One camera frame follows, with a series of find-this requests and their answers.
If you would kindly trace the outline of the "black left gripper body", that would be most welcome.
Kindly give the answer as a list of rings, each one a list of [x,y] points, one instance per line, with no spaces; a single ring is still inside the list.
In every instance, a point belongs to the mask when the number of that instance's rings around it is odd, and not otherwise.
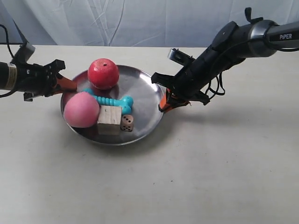
[[[23,92],[24,101],[32,101],[39,96],[49,97],[62,93],[63,76],[59,73],[65,69],[65,62],[54,60],[47,65],[18,63],[16,91]]]

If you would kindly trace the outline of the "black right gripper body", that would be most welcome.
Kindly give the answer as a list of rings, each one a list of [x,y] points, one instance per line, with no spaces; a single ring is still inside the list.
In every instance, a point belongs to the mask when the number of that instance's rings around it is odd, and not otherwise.
[[[198,101],[206,105],[210,99],[200,90],[232,65],[232,59],[227,55],[207,48],[190,65],[183,66],[176,75],[170,76],[156,72],[151,77],[151,81],[170,90],[168,100]]]

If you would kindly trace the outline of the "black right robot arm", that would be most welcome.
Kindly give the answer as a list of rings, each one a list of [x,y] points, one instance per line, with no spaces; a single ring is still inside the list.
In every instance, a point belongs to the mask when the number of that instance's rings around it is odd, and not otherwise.
[[[263,17],[252,18],[252,9],[245,8],[248,24],[238,26],[231,21],[215,36],[212,43],[197,58],[172,48],[168,58],[182,68],[174,75],[154,73],[151,81],[166,88],[158,109],[166,113],[192,101],[208,104],[213,96],[223,96],[222,73],[247,58],[270,57],[277,51],[299,49],[299,23],[279,25]]]

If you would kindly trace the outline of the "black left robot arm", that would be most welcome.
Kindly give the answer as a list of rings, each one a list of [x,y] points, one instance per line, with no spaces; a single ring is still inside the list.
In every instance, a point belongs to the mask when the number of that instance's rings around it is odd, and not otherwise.
[[[34,98],[50,97],[64,92],[77,90],[77,83],[59,72],[65,69],[62,60],[41,66],[28,63],[0,63],[0,89],[8,90],[1,94],[1,98],[8,97],[15,92],[23,93],[25,102],[32,102]]]

